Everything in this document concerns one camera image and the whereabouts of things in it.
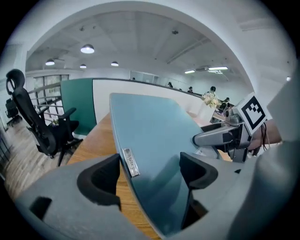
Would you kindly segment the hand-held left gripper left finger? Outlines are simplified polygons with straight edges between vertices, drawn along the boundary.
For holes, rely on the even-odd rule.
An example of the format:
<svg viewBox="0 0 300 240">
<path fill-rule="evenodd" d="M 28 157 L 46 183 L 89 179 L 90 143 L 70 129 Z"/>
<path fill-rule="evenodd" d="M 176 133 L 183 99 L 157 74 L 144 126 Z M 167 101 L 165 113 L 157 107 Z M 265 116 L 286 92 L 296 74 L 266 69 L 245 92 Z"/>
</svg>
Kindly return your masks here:
<svg viewBox="0 0 300 240">
<path fill-rule="evenodd" d="M 58 167 L 15 200 L 45 240 L 149 240 L 121 212 L 120 155 Z"/>
</svg>

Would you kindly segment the light blue box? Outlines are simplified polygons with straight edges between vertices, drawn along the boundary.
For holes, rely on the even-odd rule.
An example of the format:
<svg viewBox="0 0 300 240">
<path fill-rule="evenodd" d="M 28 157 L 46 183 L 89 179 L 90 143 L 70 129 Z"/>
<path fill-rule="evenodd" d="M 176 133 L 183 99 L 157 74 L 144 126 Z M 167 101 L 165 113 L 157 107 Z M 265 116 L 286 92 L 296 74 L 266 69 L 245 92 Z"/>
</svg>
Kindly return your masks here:
<svg viewBox="0 0 300 240">
<path fill-rule="evenodd" d="M 174 100 L 146 95 L 109 96 L 113 136 L 129 186 L 163 238 L 183 229 L 190 191 L 210 185 L 215 167 L 191 161 L 200 127 Z"/>
</svg>

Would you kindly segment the green partition panel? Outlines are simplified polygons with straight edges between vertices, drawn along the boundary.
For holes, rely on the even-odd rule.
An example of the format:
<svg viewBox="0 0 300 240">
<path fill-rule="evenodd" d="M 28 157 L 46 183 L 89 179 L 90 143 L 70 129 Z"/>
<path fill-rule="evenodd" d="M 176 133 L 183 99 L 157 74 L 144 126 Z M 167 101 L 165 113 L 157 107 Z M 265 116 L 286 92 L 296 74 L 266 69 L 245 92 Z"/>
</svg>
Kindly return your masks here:
<svg viewBox="0 0 300 240">
<path fill-rule="evenodd" d="M 77 135 L 88 135 L 96 126 L 93 100 L 93 80 L 91 78 L 62 81 L 60 85 L 64 111 L 75 108 L 70 115 L 71 120 L 79 122 L 75 130 Z"/>
</svg>

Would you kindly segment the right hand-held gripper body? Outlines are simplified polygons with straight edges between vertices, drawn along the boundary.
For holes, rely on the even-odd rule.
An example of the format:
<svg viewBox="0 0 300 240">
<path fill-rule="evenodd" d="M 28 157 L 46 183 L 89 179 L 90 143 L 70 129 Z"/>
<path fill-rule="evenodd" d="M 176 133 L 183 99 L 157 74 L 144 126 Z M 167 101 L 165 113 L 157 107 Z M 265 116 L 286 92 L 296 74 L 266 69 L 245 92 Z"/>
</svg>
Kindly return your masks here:
<svg viewBox="0 0 300 240">
<path fill-rule="evenodd" d="M 254 93 L 226 110 L 224 125 L 228 132 L 223 137 L 225 150 L 233 162 L 245 162 L 253 134 L 266 119 L 265 110 Z"/>
</svg>

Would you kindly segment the black office chair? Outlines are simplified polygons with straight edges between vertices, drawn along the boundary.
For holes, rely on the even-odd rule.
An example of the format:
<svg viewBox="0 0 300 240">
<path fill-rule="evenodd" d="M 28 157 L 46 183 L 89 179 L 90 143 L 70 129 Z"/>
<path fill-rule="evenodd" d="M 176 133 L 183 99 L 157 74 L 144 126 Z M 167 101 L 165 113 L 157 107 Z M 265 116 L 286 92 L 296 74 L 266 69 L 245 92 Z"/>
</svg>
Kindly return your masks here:
<svg viewBox="0 0 300 240">
<path fill-rule="evenodd" d="M 82 142 L 82 139 L 73 136 L 74 131 L 79 127 L 79 121 L 71 120 L 70 115 L 76 109 L 71 108 L 58 115 L 58 124 L 46 125 L 44 114 L 49 108 L 45 107 L 40 112 L 36 112 L 27 90 L 24 88 L 25 76 L 19 69 L 12 69 L 6 74 L 7 93 L 12 97 L 18 111 L 28 123 L 27 129 L 35 138 L 39 152 L 44 153 L 50 158 L 60 154 L 57 166 L 61 165 L 66 153 L 72 154 L 71 149 Z"/>
</svg>

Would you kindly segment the person's right forearm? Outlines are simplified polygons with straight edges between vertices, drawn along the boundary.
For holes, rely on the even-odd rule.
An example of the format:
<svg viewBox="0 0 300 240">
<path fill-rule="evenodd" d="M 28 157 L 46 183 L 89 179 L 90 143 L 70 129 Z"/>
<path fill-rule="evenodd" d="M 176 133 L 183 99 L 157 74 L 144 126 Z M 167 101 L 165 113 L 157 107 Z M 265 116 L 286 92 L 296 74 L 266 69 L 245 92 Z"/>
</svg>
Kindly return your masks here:
<svg viewBox="0 0 300 240">
<path fill-rule="evenodd" d="M 256 149 L 263 145 L 263 138 L 267 144 L 275 144 L 282 141 L 274 119 L 265 121 L 266 130 L 259 127 L 252 135 L 249 150 Z"/>
</svg>

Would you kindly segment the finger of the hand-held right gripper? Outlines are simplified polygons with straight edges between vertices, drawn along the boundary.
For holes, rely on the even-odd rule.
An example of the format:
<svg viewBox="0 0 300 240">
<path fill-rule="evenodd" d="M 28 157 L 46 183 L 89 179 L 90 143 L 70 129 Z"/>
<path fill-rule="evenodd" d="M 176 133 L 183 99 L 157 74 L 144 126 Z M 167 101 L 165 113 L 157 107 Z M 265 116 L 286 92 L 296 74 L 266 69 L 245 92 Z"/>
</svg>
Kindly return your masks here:
<svg viewBox="0 0 300 240">
<path fill-rule="evenodd" d="M 192 142 L 194 145 L 199 147 L 225 145 L 233 141 L 233 135 L 231 132 L 234 129 L 235 127 L 233 126 L 219 127 L 214 130 L 195 135 L 192 138 Z"/>
<path fill-rule="evenodd" d="M 201 127 L 201 130 L 203 132 L 211 132 L 211 131 L 217 131 L 217 132 L 220 132 L 220 131 L 225 131 L 225 132 L 228 132 L 229 129 L 231 128 L 231 125 L 229 125 L 228 123 L 214 123 L 214 124 L 210 124 L 210 125 L 207 125 L 207 126 L 202 126 Z"/>
</svg>

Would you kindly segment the white vase with flowers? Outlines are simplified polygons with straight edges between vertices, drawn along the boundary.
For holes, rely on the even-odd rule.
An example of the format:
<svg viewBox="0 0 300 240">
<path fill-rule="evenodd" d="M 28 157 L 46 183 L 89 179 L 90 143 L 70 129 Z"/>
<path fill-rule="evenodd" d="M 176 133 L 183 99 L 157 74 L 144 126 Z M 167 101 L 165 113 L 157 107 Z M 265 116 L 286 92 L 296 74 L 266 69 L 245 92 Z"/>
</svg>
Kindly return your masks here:
<svg viewBox="0 0 300 240">
<path fill-rule="evenodd" d="M 202 96 L 203 103 L 200 106 L 198 117 L 204 122 L 210 122 L 213 113 L 221 105 L 221 101 L 214 92 L 209 91 Z"/>
</svg>

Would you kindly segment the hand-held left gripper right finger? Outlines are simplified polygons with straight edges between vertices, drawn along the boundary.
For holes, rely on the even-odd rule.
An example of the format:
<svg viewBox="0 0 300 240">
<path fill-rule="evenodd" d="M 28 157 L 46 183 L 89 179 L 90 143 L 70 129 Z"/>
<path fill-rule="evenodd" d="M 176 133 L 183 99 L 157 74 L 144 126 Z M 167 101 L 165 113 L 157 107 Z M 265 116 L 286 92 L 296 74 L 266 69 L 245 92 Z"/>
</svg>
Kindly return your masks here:
<svg viewBox="0 0 300 240">
<path fill-rule="evenodd" d="M 229 231 L 249 191 L 256 159 L 235 163 L 180 153 L 188 207 L 199 219 L 171 240 L 229 240 Z"/>
</svg>

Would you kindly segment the wooden table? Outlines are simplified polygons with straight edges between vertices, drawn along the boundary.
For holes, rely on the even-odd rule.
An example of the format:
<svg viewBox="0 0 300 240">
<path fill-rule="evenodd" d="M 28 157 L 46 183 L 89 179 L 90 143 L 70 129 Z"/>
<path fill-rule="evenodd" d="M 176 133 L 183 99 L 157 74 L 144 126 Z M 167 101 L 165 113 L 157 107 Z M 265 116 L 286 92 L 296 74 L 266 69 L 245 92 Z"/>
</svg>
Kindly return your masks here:
<svg viewBox="0 0 300 240">
<path fill-rule="evenodd" d="M 203 103 L 202 99 L 195 95 L 171 88 L 142 82 L 94 79 L 93 100 L 96 122 L 100 122 L 109 113 L 109 95 L 111 93 L 138 94 L 173 99 L 193 117 L 198 117 L 200 106 Z"/>
</svg>

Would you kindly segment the black metal railing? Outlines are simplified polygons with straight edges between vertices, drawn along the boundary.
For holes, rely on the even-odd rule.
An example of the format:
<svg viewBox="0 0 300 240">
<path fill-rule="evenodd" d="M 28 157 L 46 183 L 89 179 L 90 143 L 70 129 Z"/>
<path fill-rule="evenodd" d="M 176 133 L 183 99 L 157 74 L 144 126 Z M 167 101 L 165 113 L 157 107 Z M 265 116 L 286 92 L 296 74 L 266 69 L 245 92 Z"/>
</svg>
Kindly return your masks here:
<svg viewBox="0 0 300 240">
<path fill-rule="evenodd" d="M 31 90 L 29 95 L 36 112 L 44 111 L 42 116 L 47 125 L 64 113 L 61 82 Z"/>
</svg>

